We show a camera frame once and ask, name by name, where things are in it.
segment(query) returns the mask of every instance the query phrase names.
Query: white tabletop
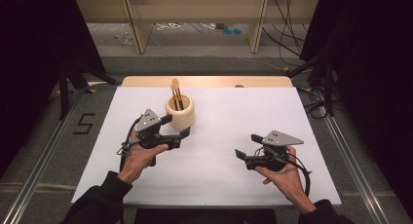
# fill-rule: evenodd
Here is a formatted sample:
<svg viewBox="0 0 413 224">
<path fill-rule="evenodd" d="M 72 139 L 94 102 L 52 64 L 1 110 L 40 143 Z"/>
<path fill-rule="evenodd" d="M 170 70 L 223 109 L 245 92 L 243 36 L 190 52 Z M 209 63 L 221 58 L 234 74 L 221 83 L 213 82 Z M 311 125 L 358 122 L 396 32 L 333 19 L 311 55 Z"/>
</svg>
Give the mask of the white tabletop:
<svg viewBox="0 0 413 224">
<path fill-rule="evenodd" d="M 157 156 L 157 164 L 143 171 L 125 196 L 127 205 L 153 207 L 273 207 L 291 205 L 273 184 L 247 170 L 235 149 L 253 155 L 265 137 L 276 130 L 304 140 L 295 145 L 297 157 L 312 171 L 310 199 L 341 201 L 327 170 L 314 133 L 294 88 L 181 88 L 195 102 L 196 120 L 179 149 Z M 152 109 L 166 114 L 169 88 L 120 87 L 116 91 L 91 157 L 73 197 L 75 202 L 91 186 L 100 185 L 107 171 L 119 170 L 116 152 L 132 122 Z M 161 134 L 176 134 L 168 124 Z"/>
</svg>

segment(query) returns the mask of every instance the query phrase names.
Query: gray carpet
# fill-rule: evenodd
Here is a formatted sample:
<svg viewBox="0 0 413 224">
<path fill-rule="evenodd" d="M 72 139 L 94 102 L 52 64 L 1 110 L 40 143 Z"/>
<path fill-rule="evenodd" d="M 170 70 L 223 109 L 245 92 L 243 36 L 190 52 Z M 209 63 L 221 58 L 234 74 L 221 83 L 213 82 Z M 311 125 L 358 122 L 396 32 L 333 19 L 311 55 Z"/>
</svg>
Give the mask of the gray carpet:
<svg viewBox="0 0 413 224">
<path fill-rule="evenodd" d="M 122 81 L 128 75 L 282 75 L 283 72 L 263 63 L 255 63 L 239 58 L 226 57 L 103 57 L 108 75 Z M 279 58 L 259 59 L 274 66 L 283 67 Z M 300 74 L 294 83 L 305 86 L 308 73 Z M 90 75 L 88 80 L 96 80 Z M 109 85 L 93 87 L 96 93 L 85 93 L 73 110 L 68 127 L 52 157 L 40 186 L 36 190 L 20 223 L 58 223 L 71 206 L 71 198 L 78 184 L 83 169 L 89 159 L 94 142 L 112 100 L 115 88 Z M 303 105 L 310 103 L 309 97 L 301 93 Z M 381 174 L 374 160 L 363 146 L 357 129 L 342 103 L 335 107 L 335 119 L 343 134 L 355 152 L 365 176 L 385 208 L 385 213 L 391 223 L 412 223 L 404 212 L 389 184 Z M 84 122 L 92 124 L 89 133 L 88 126 L 79 126 L 84 116 Z M 3 219 L 7 209 L 18 194 L 19 186 L 25 181 L 34 167 L 43 148 L 56 127 L 59 116 L 59 99 L 52 93 L 51 102 L 46 106 L 38 128 L 31 133 L 30 140 L 15 157 L 5 175 L 0 180 L 0 218 Z M 352 218 L 356 223 L 374 223 L 361 198 L 353 179 L 337 149 L 334 139 L 328 130 L 324 119 L 316 120 L 309 116 L 310 124 L 327 167 L 331 173 L 338 192 L 342 195 L 343 204 L 336 207 L 337 211 Z M 297 223 L 297 211 L 291 207 L 276 209 L 279 223 Z M 132 223 L 134 212 L 126 210 L 127 223 Z"/>
</svg>

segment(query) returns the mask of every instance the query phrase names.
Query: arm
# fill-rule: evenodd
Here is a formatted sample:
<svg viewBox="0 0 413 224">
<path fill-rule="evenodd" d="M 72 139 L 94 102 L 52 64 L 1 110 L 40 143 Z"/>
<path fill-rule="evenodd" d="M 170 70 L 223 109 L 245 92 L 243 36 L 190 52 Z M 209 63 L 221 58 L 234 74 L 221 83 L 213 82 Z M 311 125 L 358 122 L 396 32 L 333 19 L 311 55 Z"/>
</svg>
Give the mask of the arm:
<svg viewBox="0 0 413 224">
<path fill-rule="evenodd" d="M 123 197 L 132 183 L 149 167 L 152 158 L 166 151 L 166 144 L 144 149 L 135 144 L 129 150 L 122 171 L 109 171 L 101 186 L 90 188 L 69 209 L 62 223 L 115 223 L 123 214 Z"/>
<path fill-rule="evenodd" d="M 296 155 L 293 147 L 286 146 L 286 149 L 289 154 Z M 293 156 L 289 156 L 289 160 L 295 163 L 296 159 Z M 303 223 L 353 223 L 347 217 L 338 215 L 328 200 L 322 200 L 313 204 L 304 193 L 297 167 L 286 164 L 282 170 L 277 172 L 262 167 L 257 167 L 255 170 L 266 177 L 264 184 L 273 182 L 285 197 L 292 202 L 300 211 Z"/>
</svg>

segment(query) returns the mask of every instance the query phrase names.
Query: black stand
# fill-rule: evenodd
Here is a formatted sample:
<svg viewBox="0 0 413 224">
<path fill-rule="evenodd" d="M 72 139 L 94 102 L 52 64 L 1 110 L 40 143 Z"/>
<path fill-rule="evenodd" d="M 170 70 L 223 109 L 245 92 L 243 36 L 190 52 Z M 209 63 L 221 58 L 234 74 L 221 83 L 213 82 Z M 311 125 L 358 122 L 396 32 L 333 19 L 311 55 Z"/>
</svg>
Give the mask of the black stand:
<svg viewBox="0 0 413 224">
<path fill-rule="evenodd" d="M 85 63 L 68 58 L 62 64 L 59 71 L 59 86 L 60 86 L 60 103 L 61 112 L 60 119 L 63 119 L 69 110 L 69 93 L 67 89 L 66 79 L 68 78 L 75 89 L 83 89 L 88 86 L 88 82 L 83 77 L 82 73 L 88 72 L 110 85 L 121 85 L 118 81 L 109 76 L 95 71 L 88 67 Z"/>
<path fill-rule="evenodd" d="M 324 80 L 324 104 L 330 116 L 334 116 L 332 111 L 333 67 L 338 65 L 336 64 L 338 58 L 344 52 L 343 48 L 351 34 L 353 23 L 362 2 L 364 1 L 350 0 L 339 14 L 319 54 L 287 74 L 288 78 L 292 78 L 313 67 L 308 83 L 310 86 L 316 86 Z"/>
</svg>

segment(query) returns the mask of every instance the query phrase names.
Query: black sweatshirt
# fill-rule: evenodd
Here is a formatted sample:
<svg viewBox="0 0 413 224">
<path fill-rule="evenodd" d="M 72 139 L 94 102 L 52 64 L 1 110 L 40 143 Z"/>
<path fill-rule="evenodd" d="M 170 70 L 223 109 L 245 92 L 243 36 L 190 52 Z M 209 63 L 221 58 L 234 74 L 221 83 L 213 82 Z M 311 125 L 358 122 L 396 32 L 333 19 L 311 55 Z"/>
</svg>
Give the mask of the black sweatshirt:
<svg viewBox="0 0 413 224">
<path fill-rule="evenodd" d="M 118 173 L 109 171 L 101 186 L 90 188 L 69 209 L 61 223 L 116 223 L 123 215 L 123 197 L 131 185 L 117 177 Z M 304 224 L 350 224 L 354 223 L 344 215 L 335 212 L 329 200 L 315 203 L 317 209 L 302 214 Z"/>
</svg>

